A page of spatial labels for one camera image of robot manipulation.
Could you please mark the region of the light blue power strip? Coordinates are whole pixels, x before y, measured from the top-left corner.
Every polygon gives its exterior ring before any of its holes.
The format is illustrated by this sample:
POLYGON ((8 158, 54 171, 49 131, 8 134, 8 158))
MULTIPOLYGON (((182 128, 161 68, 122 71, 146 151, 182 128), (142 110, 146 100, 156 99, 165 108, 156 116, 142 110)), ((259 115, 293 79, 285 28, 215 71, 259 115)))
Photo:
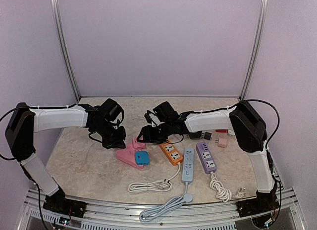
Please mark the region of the light blue power strip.
POLYGON ((193 148, 185 148, 183 155, 182 178, 183 183, 192 183, 194 177, 194 154, 193 148))

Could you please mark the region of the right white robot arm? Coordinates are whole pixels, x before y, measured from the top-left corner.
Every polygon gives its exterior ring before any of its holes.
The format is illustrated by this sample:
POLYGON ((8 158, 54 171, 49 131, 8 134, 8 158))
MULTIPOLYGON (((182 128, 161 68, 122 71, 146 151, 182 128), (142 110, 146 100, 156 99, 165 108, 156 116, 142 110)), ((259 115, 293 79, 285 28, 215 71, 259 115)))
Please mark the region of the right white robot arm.
POLYGON ((170 135, 188 135, 208 130, 232 130, 239 147, 247 153, 255 173, 257 198, 253 207, 264 212, 272 205, 277 189, 273 178, 273 161, 269 153, 266 123, 251 105, 252 100, 242 100, 232 106, 208 111, 185 111, 177 113, 165 101, 153 109, 159 124, 146 115, 147 126, 142 127, 138 142, 164 143, 170 135))

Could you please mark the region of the dark grey charger plug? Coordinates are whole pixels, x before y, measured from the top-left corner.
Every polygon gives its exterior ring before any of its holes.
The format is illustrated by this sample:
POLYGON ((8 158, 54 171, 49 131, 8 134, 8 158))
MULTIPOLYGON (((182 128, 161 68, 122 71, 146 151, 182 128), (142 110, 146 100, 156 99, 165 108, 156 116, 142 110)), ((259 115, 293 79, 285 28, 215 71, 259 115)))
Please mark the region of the dark grey charger plug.
POLYGON ((204 132, 204 133, 202 133, 202 137, 203 137, 203 139, 206 139, 206 140, 212 140, 212 133, 204 132))

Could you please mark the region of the purple power strip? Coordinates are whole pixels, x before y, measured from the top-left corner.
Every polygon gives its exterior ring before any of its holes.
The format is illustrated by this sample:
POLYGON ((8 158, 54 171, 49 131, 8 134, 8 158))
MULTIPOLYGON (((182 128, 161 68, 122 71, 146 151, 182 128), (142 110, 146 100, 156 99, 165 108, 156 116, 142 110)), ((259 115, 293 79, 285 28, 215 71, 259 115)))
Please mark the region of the purple power strip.
POLYGON ((205 142, 196 144, 196 151, 201 161, 204 172, 208 175, 217 171, 217 165, 211 155, 211 151, 205 142))

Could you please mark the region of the pale pink charger plug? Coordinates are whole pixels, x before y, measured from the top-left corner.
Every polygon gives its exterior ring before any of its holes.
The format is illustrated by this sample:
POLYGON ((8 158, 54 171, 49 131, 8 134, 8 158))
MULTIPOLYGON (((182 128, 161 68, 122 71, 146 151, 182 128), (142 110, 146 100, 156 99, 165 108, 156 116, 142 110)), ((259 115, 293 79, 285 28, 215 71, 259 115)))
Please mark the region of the pale pink charger plug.
POLYGON ((218 147, 227 148, 228 140, 226 138, 218 138, 215 140, 218 147))

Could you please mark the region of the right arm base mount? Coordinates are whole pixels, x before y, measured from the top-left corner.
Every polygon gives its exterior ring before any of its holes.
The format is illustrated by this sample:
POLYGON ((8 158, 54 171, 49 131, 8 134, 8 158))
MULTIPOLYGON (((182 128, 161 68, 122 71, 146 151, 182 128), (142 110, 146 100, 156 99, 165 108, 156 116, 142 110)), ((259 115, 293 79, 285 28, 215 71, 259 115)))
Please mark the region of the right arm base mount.
POLYGON ((256 192, 257 197, 241 200, 236 203, 239 217, 246 217, 278 209, 280 204, 276 196, 277 182, 270 193, 256 192))

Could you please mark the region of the white charger plug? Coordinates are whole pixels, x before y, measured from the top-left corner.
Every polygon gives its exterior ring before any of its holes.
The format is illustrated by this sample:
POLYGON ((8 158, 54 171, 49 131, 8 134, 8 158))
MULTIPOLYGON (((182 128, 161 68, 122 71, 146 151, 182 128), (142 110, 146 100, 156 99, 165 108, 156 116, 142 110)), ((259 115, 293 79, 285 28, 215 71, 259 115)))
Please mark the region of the white charger plug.
POLYGON ((235 136, 235 132, 233 130, 228 130, 227 133, 229 136, 235 136))

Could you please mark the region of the blue charger plug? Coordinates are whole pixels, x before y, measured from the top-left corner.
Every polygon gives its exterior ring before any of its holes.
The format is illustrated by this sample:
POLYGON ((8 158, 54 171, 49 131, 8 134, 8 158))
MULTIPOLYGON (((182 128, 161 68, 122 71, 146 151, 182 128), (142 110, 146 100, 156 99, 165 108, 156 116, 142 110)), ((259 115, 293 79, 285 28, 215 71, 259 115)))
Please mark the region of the blue charger plug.
POLYGON ((150 158, 147 151, 136 151, 135 162, 139 166, 149 165, 150 158))

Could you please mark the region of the red cube socket adapter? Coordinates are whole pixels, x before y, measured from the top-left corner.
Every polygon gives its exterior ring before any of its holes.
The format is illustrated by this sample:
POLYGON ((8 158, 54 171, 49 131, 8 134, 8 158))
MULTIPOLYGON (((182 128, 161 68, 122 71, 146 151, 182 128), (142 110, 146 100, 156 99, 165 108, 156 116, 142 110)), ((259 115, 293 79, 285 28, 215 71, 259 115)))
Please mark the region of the red cube socket adapter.
POLYGON ((215 130, 217 133, 228 133, 228 130, 225 129, 217 129, 215 130))

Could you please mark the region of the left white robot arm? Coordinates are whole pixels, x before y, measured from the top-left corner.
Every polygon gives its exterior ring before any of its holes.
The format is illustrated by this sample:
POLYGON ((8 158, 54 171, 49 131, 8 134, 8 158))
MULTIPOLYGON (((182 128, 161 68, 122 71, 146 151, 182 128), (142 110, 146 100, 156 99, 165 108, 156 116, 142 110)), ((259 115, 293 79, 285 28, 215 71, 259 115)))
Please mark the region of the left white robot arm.
POLYGON ((46 170, 34 147, 34 134, 53 129, 85 128, 89 134, 99 134, 102 147, 125 148, 126 132, 118 116, 124 117, 123 108, 114 100, 107 99, 102 105, 74 104, 64 107, 33 107, 21 102, 8 111, 10 121, 5 129, 12 157, 26 176, 50 198, 49 203, 58 212, 69 208, 64 191, 46 170))

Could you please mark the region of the dark green cube adapter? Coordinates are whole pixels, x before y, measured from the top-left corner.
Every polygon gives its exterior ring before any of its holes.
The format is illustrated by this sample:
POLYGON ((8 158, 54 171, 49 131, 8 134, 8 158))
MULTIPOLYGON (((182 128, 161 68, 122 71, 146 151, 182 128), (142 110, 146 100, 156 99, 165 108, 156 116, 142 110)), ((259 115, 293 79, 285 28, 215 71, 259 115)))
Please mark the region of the dark green cube adapter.
POLYGON ((187 137, 191 140, 197 140, 202 138, 202 131, 194 132, 194 133, 189 133, 187 134, 187 137))

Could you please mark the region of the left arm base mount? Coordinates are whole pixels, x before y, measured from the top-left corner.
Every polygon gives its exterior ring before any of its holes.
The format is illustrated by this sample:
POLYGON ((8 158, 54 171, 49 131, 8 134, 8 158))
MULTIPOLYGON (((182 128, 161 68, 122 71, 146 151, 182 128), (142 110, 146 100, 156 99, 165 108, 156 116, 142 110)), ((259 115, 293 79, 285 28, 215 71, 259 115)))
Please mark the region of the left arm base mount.
POLYGON ((66 198, 65 192, 58 187, 56 193, 46 195, 43 208, 70 217, 83 218, 87 203, 66 198))

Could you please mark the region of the pink triangular power socket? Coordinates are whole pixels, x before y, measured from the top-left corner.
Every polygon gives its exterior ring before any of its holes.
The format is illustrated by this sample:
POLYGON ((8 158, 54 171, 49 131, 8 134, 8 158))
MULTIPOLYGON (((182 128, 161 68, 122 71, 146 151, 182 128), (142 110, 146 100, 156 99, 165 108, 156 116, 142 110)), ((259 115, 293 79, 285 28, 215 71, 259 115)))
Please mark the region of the pink triangular power socket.
POLYGON ((115 156, 118 160, 125 164, 128 164, 136 169, 142 169, 143 165, 137 165, 135 159, 135 152, 141 151, 141 149, 135 149, 132 144, 127 145, 124 149, 116 151, 115 156))

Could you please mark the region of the orange power strip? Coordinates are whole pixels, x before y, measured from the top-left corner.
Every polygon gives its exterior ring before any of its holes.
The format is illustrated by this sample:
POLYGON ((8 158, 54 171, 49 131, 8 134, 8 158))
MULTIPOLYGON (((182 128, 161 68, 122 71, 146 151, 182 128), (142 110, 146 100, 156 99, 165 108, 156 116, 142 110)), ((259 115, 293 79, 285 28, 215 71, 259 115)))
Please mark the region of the orange power strip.
POLYGON ((158 144, 158 146, 173 166, 183 162, 183 156, 169 139, 164 143, 158 144))

